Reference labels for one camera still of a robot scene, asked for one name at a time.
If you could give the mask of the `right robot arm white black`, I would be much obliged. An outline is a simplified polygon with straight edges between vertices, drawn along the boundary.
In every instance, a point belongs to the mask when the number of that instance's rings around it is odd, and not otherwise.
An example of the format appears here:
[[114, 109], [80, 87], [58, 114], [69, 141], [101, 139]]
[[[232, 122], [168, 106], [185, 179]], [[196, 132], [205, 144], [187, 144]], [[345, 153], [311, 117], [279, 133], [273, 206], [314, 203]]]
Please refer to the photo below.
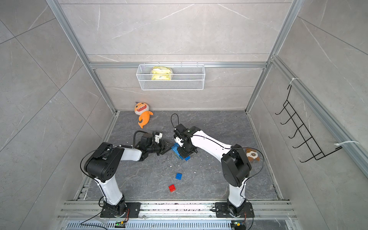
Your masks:
[[223, 177], [229, 184], [228, 213], [239, 217], [246, 203], [246, 180], [252, 170], [244, 148], [238, 144], [232, 146], [222, 143], [196, 126], [186, 128], [182, 124], [174, 128], [174, 139], [179, 145], [177, 151], [181, 157], [197, 153], [200, 148], [221, 163]]

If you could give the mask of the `dark blue 2x4 lego brick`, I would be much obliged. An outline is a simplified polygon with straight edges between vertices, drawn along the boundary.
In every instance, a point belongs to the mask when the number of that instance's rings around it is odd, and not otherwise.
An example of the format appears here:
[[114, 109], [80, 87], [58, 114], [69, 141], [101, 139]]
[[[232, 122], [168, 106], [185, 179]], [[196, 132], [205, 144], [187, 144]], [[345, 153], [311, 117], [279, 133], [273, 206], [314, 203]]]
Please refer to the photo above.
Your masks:
[[180, 146], [179, 146], [179, 144], [178, 144], [178, 143], [175, 143], [175, 144], [171, 147], [171, 149], [173, 150], [173, 152], [175, 153], [175, 155], [176, 155], [176, 157], [177, 157], [178, 159], [183, 160], [184, 158], [180, 155], [180, 153], [179, 153], [179, 151], [178, 151], [178, 147], [180, 147]]

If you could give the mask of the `red 2x2 lego brick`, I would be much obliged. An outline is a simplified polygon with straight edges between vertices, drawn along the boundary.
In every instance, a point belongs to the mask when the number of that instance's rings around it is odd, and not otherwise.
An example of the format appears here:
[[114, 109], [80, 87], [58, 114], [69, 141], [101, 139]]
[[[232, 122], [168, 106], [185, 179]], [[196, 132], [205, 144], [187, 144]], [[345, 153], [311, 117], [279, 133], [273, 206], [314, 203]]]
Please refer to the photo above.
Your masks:
[[174, 184], [170, 185], [169, 190], [171, 193], [174, 192], [176, 190], [175, 185]]

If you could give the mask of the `blue 2x2 lego brick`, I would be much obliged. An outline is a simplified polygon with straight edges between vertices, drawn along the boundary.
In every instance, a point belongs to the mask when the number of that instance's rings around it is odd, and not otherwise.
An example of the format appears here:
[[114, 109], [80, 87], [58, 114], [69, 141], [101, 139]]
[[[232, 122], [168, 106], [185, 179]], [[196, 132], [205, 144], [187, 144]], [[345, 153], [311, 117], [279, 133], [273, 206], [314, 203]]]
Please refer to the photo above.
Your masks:
[[175, 178], [177, 180], [181, 180], [182, 179], [182, 174], [181, 173], [177, 173]]

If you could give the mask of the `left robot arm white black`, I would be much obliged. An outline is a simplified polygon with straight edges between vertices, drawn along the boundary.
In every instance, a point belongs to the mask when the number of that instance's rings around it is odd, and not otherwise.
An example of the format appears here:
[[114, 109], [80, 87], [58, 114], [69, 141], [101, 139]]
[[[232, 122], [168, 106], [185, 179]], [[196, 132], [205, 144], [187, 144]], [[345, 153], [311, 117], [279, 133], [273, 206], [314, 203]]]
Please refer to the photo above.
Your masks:
[[102, 192], [103, 204], [100, 217], [128, 219], [129, 206], [120, 191], [115, 174], [122, 161], [142, 162], [150, 154], [164, 155], [173, 143], [162, 138], [162, 133], [142, 132], [139, 142], [133, 138], [133, 145], [114, 145], [103, 142], [97, 149], [86, 154], [88, 160], [81, 160], [81, 171], [96, 182]]

